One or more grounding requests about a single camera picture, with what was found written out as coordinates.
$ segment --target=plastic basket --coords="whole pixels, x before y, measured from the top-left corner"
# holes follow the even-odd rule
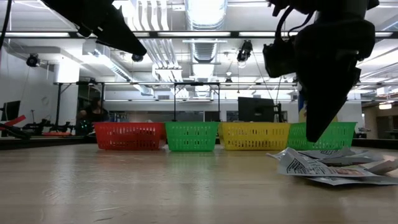
[[[105,150],[159,150],[165,145],[164,123],[95,123],[98,147]]]
[[[343,147],[351,147],[353,142],[355,122],[332,122],[316,142],[308,142],[306,123],[292,124],[290,127],[288,147],[296,150],[339,150]]]
[[[167,122],[171,151],[207,152],[216,145],[217,122]]]
[[[221,123],[219,135],[226,150],[283,150],[289,123]]]

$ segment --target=table surface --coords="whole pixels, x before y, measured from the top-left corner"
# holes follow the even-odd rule
[[[89,144],[0,151],[0,220],[397,223],[397,186],[331,187],[276,168],[265,151],[118,152]]]

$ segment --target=green basket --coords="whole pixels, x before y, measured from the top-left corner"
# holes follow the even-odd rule
[[[216,145],[217,122],[166,122],[171,151],[210,152]]]
[[[351,147],[355,131],[355,122],[333,122],[316,142],[308,142],[305,136],[306,123],[292,124],[287,146],[299,151],[339,150]]]

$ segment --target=yellow basket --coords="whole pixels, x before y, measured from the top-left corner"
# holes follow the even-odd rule
[[[289,123],[220,123],[218,134],[226,150],[283,150]]]

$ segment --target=black monitor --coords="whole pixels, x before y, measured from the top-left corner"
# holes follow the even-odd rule
[[[1,121],[11,121],[18,118],[20,105],[21,101],[4,103],[3,107],[0,109],[2,111]]]
[[[274,100],[238,97],[239,120],[250,122],[274,122]]]

